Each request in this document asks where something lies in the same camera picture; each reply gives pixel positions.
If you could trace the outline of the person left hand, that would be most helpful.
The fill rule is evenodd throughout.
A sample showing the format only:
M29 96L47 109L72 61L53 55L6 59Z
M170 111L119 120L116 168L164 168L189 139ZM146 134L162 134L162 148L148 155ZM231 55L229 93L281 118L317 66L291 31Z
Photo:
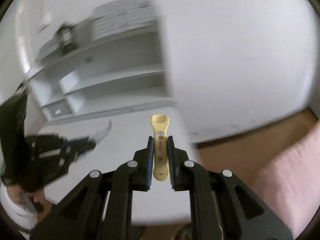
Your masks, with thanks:
M31 212L42 213L44 211L44 187L35 192L26 192L20 185L10 185L7 186L7 194L13 203L26 207Z

